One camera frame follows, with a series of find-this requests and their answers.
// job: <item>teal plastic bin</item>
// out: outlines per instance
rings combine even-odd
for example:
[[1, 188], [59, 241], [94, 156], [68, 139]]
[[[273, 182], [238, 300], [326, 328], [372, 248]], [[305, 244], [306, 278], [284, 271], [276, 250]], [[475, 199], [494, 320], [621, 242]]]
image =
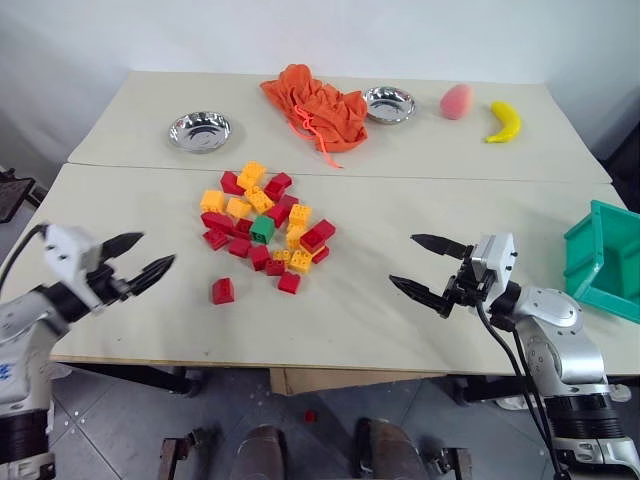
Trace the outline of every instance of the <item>teal plastic bin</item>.
[[593, 200], [564, 238], [567, 293], [640, 323], [640, 215]]

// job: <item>banana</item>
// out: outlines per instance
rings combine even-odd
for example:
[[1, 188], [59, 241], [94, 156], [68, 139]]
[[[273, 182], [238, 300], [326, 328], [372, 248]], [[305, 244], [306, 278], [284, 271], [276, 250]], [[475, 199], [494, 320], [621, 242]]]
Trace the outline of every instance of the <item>banana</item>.
[[506, 102], [493, 102], [491, 111], [502, 122], [502, 130], [485, 138], [487, 143], [503, 143], [513, 140], [520, 131], [520, 115]]

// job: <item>stainless steel bowl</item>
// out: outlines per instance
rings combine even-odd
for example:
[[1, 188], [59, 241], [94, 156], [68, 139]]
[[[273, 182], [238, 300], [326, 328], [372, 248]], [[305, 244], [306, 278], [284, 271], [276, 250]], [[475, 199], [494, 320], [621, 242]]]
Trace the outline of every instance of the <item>stainless steel bowl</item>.
[[416, 109], [416, 102], [407, 92], [395, 87], [374, 87], [364, 94], [367, 116], [376, 122], [392, 125], [404, 122]]
[[225, 144], [231, 124], [216, 112], [194, 112], [178, 118], [169, 128], [169, 141], [181, 150], [208, 153]]

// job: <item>orange drawstring bag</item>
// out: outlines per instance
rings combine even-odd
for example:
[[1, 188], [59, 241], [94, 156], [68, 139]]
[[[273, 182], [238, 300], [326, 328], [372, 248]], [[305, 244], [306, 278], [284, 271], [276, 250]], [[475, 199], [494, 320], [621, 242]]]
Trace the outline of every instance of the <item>orange drawstring bag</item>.
[[328, 152], [346, 152], [367, 139], [367, 104], [361, 92], [346, 95], [311, 76], [306, 65], [289, 65], [277, 80], [260, 85], [271, 103], [284, 112], [293, 131], [314, 140], [327, 162], [342, 168]]

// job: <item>table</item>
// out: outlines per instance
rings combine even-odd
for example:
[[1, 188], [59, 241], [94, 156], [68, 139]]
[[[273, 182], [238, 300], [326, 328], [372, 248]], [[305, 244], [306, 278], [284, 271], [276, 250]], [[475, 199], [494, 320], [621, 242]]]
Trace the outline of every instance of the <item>table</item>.
[[[367, 122], [369, 139], [335, 154], [344, 169], [333, 169], [259, 88], [275, 75], [132, 72], [94, 128], [71, 154], [71, 163], [119, 167], [239, 170], [259, 160], [271, 172], [443, 179], [609, 183], [610, 178], [542, 84], [472, 83], [475, 107], [462, 120], [443, 119], [440, 97], [453, 84], [442, 81], [326, 78], [342, 91], [392, 84], [417, 101], [411, 121], [388, 126]], [[489, 106], [513, 103], [523, 128], [515, 142], [484, 143], [500, 126]], [[178, 152], [167, 137], [180, 115], [210, 109], [227, 115], [230, 140], [216, 152]]]
[[[458, 268], [409, 240], [435, 233], [463, 243], [512, 231], [520, 252], [513, 280], [563, 288], [562, 234], [593, 198], [621, 205], [605, 184], [294, 175], [292, 193], [315, 218], [335, 222], [331, 256], [303, 280], [298, 295], [213, 252], [200, 233], [201, 192], [215, 171], [66, 165], [32, 220], [82, 225], [98, 238], [146, 236], [113, 264], [130, 278], [170, 253], [167, 275], [139, 298], [73, 326], [54, 349], [71, 361], [186, 365], [301, 366], [441, 373], [510, 374], [503, 352], [477, 318], [456, 308], [442, 319], [396, 290], [387, 275], [441, 292]], [[208, 290], [233, 277], [237, 301], [213, 306]], [[5, 298], [53, 281], [33, 242], [15, 264]], [[591, 308], [586, 328], [607, 372], [640, 372], [640, 326]]]

